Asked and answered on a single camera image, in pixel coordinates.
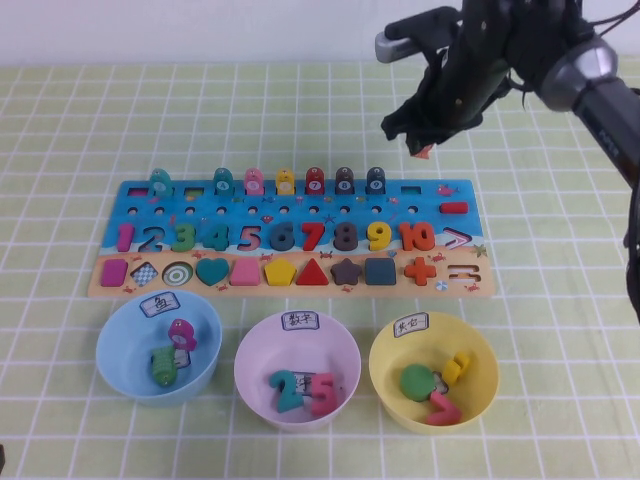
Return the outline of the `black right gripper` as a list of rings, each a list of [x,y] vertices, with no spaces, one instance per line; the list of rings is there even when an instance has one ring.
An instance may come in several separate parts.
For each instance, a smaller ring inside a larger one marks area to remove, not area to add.
[[[434,49],[446,52],[434,62],[434,74],[427,67],[417,91],[384,117],[387,140],[405,134],[410,154],[418,155],[481,123],[509,71],[505,50],[514,10],[514,1],[464,1],[460,11],[437,14]]]

